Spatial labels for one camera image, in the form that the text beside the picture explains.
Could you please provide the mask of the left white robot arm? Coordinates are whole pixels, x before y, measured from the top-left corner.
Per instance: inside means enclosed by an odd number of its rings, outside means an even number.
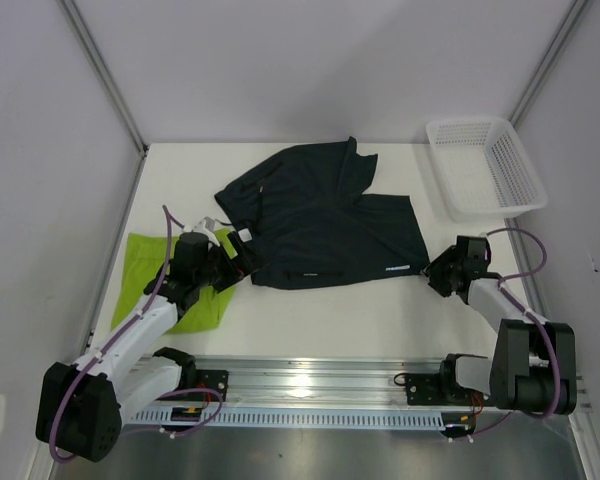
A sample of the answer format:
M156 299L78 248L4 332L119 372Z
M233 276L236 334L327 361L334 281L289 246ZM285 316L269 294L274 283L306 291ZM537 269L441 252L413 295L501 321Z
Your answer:
M56 462L102 460L123 427L156 400L191 395L224 400L199 384L192 355L163 347L148 360L142 357L198 303L203 289L223 292L262 267L248 230L231 231L227 238L228 246L210 231L168 238L163 263L131 313L78 359L49 367L35 436Z

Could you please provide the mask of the dark green shorts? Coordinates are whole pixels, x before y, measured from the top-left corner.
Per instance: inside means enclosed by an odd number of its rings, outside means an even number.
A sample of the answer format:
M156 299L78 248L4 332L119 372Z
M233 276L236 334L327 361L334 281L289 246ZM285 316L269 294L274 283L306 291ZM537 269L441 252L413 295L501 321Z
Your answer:
M357 141L296 145L230 182L215 200L248 229L256 286L304 290L412 276L429 263L407 195L370 194L378 157Z

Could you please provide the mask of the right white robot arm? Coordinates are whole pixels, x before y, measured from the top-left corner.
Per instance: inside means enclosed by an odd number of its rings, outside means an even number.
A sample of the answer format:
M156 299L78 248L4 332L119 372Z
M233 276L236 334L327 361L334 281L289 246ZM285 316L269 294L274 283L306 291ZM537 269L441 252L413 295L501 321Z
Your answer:
M489 270L491 259L487 237L459 236L424 269L436 293L459 297L497 334L489 357L446 356L436 380L438 395L455 404L480 394L501 410L567 416L577 404L575 332L525 305L506 276Z

